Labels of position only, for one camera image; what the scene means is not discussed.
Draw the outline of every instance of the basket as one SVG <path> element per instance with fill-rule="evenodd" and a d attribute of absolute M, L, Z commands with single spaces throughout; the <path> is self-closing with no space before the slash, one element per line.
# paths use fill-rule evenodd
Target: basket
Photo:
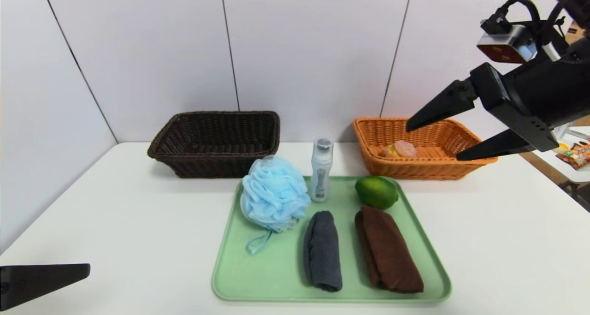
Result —
<path fill-rule="evenodd" d="M 147 155 L 181 178 L 242 178 L 255 160 L 276 153 L 279 132 L 272 111 L 179 113 Z"/>
<path fill-rule="evenodd" d="M 354 132 L 360 142 L 367 170 L 373 175 L 398 179 L 457 180 L 485 164 L 498 160 L 458 161 L 455 155 L 481 142 L 465 126 L 454 120 L 443 120 L 406 132 L 408 118 L 359 118 Z M 382 157 L 382 146 L 398 140 L 411 142 L 417 158 Z"/>

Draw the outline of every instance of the food package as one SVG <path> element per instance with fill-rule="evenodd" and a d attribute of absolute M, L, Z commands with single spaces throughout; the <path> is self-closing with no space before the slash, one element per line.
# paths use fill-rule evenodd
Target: food package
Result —
<path fill-rule="evenodd" d="M 581 145 L 556 156 L 578 170 L 590 162 L 590 145 Z"/>
<path fill-rule="evenodd" d="M 381 156 L 387 157 L 388 159 L 400 159 L 402 157 L 413 158 L 418 155 L 413 144 L 400 140 L 392 145 L 384 145 L 382 147 Z"/>

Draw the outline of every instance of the brown towel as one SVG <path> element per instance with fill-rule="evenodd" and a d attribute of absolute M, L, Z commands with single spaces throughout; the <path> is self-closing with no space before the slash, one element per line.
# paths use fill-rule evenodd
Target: brown towel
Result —
<path fill-rule="evenodd" d="M 424 283 L 394 219 L 377 208 L 360 207 L 354 217 L 371 284 L 399 293 L 424 291 Z"/>

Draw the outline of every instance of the table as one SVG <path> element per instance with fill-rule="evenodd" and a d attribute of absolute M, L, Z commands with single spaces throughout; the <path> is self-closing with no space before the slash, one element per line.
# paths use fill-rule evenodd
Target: table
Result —
<path fill-rule="evenodd" d="M 211 276 L 239 180 L 179 179 L 147 148 L 114 147 L 0 256 L 92 265 L 6 315 L 590 314 L 590 214 L 518 155 L 459 181 L 400 181 L 451 277 L 445 302 L 230 303 Z M 304 174 L 311 154 L 311 143 L 278 151 Z M 335 145 L 332 174 L 367 174 L 357 143 Z"/>
<path fill-rule="evenodd" d="M 590 126 L 571 127 L 571 129 L 590 135 Z M 560 140 L 560 142 L 566 143 L 569 147 L 571 147 L 573 143 L 579 141 L 584 141 L 586 143 L 590 142 L 588 140 L 583 140 L 579 137 L 571 136 L 569 134 L 566 134 L 563 139 Z M 571 165 L 555 157 L 556 154 L 552 150 L 545 151 L 544 153 L 540 152 L 539 150 L 535 150 L 533 153 L 567 178 L 567 181 L 562 183 L 560 187 L 563 189 L 570 187 L 572 190 L 572 197 L 575 200 L 578 200 L 578 186 L 581 183 L 590 182 L 590 164 L 582 166 L 582 168 L 579 170 L 575 170 Z"/>

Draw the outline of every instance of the orange wicker basket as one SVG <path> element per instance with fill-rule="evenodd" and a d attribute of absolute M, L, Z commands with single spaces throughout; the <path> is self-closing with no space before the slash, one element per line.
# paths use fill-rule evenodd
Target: orange wicker basket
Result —
<path fill-rule="evenodd" d="M 481 140 L 455 120 L 443 120 L 413 132 L 406 132 L 408 118 L 359 118 L 354 132 L 360 142 L 367 170 L 376 176 L 398 179 L 457 180 L 497 157 L 458 161 L 455 155 Z M 398 140 L 411 142 L 417 158 L 382 157 L 384 145 Z"/>

